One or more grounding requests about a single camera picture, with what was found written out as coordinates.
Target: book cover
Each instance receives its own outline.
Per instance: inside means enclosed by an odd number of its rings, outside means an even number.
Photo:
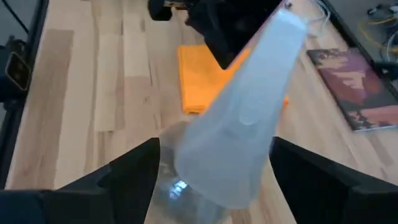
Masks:
[[[316,49],[307,54],[354,131],[398,125],[398,99],[358,49]]]

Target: wooden table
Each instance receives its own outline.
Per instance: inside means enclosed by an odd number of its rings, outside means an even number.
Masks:
[[[293,4],[302,16],[318,15],[309,1]],[[185,16],[152,21],[146,0],[50,0],[7,188],[57,189],[188,119],[177,47],[203,39],[183,24]],[[330,23],[306,41],[277,135],[398,184],[397,130],[353,133],[305,55],[332,47],[347,48]],[[295,223],[269,163],[258,200],[226,222]]]

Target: orange cloth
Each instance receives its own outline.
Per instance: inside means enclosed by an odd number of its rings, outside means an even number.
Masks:
[[[206,45],[180,46],[178,59],[183,112],[206,111],[249,53],[250,50],[245,50],[229,69],[223,70]]]

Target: black cable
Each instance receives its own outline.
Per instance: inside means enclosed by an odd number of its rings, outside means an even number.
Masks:
[[[12,16],[15,18],[15,20],[19,23],[19,25],[23,28],[23,30],[26,33],[29,33],[29,30],[26,28],[25,24],[19,19],[19,17],[17,16],[17,14],[14,12],[14,10],[12,10],[12,8],[10,7],[10,5],[8,4],[8,2],[6,0],[1,0],[2,3],[4,4],[4,6],[7,8],[7,10],[12,14]]]

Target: translucent plastic bottle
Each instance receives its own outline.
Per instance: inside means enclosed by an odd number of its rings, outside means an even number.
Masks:
[[[186,129],[175,153],[180,178],[226,208],[246,208],[261,174],[306,25],[284,9],[209,110]]]

